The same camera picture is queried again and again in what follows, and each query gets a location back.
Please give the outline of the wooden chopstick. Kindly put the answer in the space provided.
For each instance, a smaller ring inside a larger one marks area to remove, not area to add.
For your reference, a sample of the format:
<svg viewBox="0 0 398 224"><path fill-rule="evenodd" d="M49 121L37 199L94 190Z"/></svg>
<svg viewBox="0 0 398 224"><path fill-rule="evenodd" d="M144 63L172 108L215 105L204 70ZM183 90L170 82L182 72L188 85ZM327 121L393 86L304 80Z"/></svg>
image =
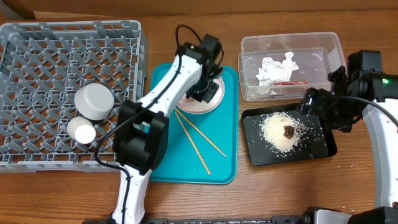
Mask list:
<svg viewBox="0 0 398 224"><path fill-rule="evenodd" d="M201 156L201 154L200 154L200 152L199 152L197 146L196 146L195 143L193 142L193 139L192 139L191 135L188 133L188 131L187 131L185 125L183 124L183 121L181 120L181 118L180 118L180 116L177 114L177 112L174 112L174 113L175 113L175 115L176 115L176 117L177 117L177 119L178 119L178 121L179 121L179 123L180 123L180 125L181 125L181 127L182 127L182 129L183 129L183 131L184 131L184 133L186 134L188 140L190 141L190 144L191 144L192 147L194 148L194 150L195 150L195 152L196 152L196 154L197 154L199 160L201 161L201 163L202 163L204 169L206 170L206 173L207 173L208 175L211 175L211 172L210 172L210 170L209 170L209 168L208 168L206 162L205 162L204 159L202 158L202 156Z"/></svg>
<svg viewBox="0 0 398 224"><path fill-rule="evenodd" d="M194 125L179 109L175 109L175 111L191 126L193 127L208 143L210 143L223 157L226 157L226 154L216 146L213 141L208 138L196 125Z"/></svg>

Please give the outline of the brown food scrap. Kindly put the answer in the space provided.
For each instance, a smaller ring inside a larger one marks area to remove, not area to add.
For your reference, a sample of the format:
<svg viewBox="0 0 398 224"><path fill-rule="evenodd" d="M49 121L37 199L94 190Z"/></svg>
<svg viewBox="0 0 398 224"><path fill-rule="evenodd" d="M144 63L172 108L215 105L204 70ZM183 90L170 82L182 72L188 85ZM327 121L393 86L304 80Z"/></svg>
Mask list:
<svg viewBox="0 0 398 224"><path fill-rule="evenodd" d="M284 126L284 136L287 139L292 139L295 134L295 129L293 126Z"/></svg>

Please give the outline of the red snack wrapper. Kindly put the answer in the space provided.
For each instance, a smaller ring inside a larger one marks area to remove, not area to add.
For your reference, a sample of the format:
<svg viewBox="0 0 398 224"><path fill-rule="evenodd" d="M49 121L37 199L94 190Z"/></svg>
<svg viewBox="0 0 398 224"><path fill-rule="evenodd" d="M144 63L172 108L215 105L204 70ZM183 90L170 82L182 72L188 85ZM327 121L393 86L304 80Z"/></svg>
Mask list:
<svg viewBox="0 0 398 224"><path fill-rule="evenodd" d="M301 81L288 81L288 82L276 82L273 83L273 86L283 86L283 85L306 85L308 82L301 82Z"/></svg>

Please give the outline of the pile of rice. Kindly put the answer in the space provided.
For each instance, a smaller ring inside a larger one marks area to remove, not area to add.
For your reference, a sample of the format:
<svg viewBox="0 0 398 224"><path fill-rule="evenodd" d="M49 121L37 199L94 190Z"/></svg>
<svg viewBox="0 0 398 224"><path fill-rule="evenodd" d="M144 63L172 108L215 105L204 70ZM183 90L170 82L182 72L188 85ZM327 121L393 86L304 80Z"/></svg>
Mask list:
<svg viewBox="0 0 398 224"><path fill-rule="evenodd" d="M284 126L293 126L295 134L292 139L284 136ZM286 112L275 112L265 115L259 123L260 137L271 145L275 153L287 154L295 150L302 142L308 127Z"/></svg>

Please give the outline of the white napkin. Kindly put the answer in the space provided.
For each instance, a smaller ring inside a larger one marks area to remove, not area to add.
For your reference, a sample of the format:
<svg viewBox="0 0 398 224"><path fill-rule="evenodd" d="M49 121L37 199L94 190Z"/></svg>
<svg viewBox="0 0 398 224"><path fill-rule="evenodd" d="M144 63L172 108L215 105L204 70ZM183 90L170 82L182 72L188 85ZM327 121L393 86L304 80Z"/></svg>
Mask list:
<svg viewBox="0 0 398 224"><path fill-rule="evenodd" d="M292 72L299 69L299 66L292 60L293 52L286 52L282 62L275 61L271 57L264 57L262 65L258 68L256 78L259 86L270 86L279 82L289 82Z"/></svg>

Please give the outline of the grey shallow bowl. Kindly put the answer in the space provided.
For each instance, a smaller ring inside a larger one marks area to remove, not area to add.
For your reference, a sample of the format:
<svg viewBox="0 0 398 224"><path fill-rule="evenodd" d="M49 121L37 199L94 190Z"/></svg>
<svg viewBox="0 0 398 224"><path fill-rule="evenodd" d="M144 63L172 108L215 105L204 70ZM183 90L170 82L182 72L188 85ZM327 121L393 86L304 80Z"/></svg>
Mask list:
<svg viewBox="0 0 398 224"><path fill-rule="evenodd" d="M114 96L104 85L91 83L78 89L74 96L78 112L90 120L103 120L114 107Z"/></svg>

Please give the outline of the white paper cup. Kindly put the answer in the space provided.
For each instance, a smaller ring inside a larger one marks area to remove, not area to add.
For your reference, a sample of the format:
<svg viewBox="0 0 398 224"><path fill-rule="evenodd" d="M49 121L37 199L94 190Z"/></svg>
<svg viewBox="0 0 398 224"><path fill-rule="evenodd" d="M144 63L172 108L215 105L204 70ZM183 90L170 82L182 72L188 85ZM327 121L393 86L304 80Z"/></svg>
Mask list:
<svg viewBox="0 0 398 224"><path fill-rule="evenodd" d="M93 124L86 118L78 116L71 119L67 125L68 135L81 144L91 143L96 137Z"/></svg>

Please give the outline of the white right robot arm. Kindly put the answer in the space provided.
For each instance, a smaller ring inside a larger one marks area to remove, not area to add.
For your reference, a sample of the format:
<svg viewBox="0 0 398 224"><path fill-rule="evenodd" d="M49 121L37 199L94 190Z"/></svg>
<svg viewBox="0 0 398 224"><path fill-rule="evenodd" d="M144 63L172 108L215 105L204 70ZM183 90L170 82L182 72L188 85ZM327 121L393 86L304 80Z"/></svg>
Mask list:
<svg viewBox="0 0 398 224"><path fill-rule="evenodd" d="M328 74L332 88L309 88L297 110L315 115L326 129L349 132L362 119L369 132L376 171L374 209L350 215L311 208L302 223L397 223L397 76L382 68L340 67Z"/></svg>

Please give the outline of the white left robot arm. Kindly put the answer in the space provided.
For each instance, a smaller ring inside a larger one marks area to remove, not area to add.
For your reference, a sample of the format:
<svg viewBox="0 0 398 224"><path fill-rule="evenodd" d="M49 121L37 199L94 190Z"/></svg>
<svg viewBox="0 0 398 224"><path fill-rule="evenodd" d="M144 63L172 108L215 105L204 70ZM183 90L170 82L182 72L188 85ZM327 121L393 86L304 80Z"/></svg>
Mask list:
<svg viewBox="0 0 398 224"><path fill-rule="evenodd" d="M172 67L155 88L139 101L121 105L113 140L121 182L112 223L141 222L150 173L167 149L170 115L182 98L213 100L219 88L214 80L223 72L216 59L223 54L219 41L178 45Z"/></svg>

